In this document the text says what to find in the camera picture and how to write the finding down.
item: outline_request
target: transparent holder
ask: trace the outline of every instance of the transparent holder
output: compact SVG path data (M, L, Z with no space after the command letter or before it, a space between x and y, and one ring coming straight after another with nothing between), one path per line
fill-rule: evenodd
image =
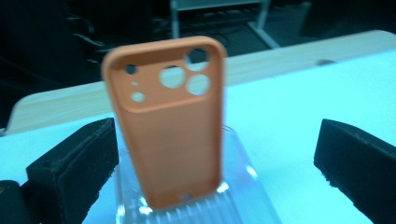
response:
M229 127L223 126L223 180L217 191L164 210L153 210L148 206L128 150L119 148L120 164L115 172L118 224L281 223L246 151Z

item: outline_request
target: black block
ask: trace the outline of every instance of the black block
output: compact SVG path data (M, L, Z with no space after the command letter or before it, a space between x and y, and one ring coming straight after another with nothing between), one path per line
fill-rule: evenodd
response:
M0 223L31 223L20 185L15 181L0 181Z
M396 223L396 147L324 119L314 164L374 223Z
M42 223L81 223L118 162L114 119L103 119L77 130L30 164L30 188L45 204Z

